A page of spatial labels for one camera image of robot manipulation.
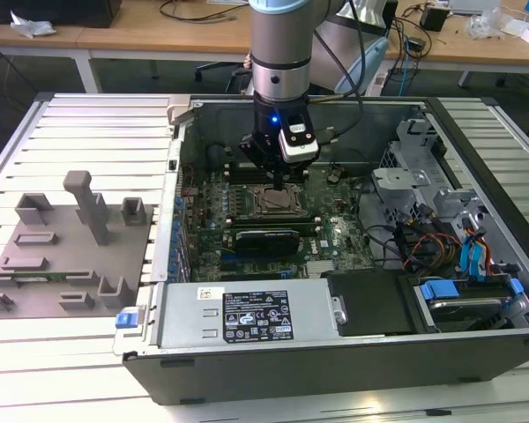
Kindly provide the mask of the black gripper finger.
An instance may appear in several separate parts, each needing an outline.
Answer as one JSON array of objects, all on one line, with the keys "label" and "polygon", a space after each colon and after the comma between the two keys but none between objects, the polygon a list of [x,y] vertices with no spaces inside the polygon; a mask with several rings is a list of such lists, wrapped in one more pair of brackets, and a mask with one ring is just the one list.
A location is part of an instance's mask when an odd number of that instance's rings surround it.
[{"label": "black gripper finger", "polygon": [[279,188],[283,189],[289,183],[302,183],[309,178],[306,163],[282,164],[279,170]]},{"label": "black gripper finger", "polygon": [[280,189],[279,161],[273,151],[260,143],[252,134],[246,134],[240,142],[240,150],[272,180],[274,189]]}]

